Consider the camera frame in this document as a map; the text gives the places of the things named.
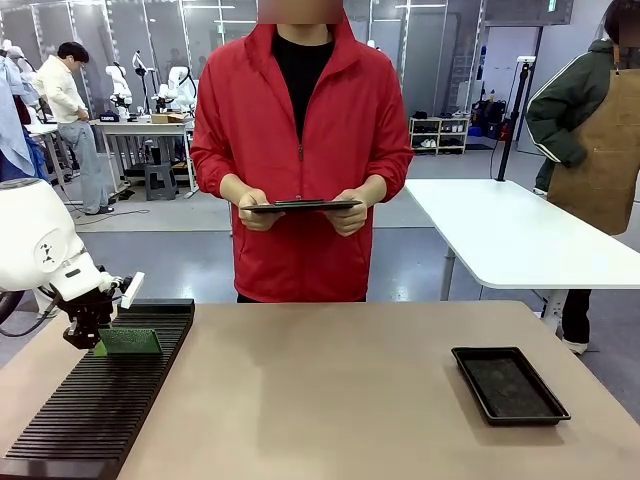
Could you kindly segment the person's right hand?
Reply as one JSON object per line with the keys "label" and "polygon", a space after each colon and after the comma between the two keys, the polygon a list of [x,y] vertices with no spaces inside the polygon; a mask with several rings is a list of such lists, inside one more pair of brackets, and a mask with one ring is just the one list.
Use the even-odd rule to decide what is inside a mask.
{"label": "person's right hand", "polygon": [[235,174],[227,174],[220,183],[220,194],[238,209],[240,222],[251,231],[265,232],[284,216],[284,213],[260,213],[245,207],[267,205],[265,193],[244,183]]}

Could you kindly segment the person's left hand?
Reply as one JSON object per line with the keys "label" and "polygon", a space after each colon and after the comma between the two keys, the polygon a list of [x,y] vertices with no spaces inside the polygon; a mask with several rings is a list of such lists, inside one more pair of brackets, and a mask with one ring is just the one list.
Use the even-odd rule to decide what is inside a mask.
{"label": "person's left hand", "polygon": [[368,211],[386,196],[386,181],[380,175],[371,175],[357,188],[341,192],[335,201],[357,201],[358,204],[347,210],[327,211],[325,216],[342,237],[348,237],[365,226]]}

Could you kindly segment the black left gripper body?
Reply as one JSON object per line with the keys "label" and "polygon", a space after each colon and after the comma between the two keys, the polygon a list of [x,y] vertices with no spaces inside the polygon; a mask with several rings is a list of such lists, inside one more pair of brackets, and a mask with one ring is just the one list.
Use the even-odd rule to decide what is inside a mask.
{"label": "black left gripper body", "polygon": [[95,288],[73,300],[60,300],[58,307],[78,328],[102,329],[111,323],[113,300],[113,289],[100,291]]}

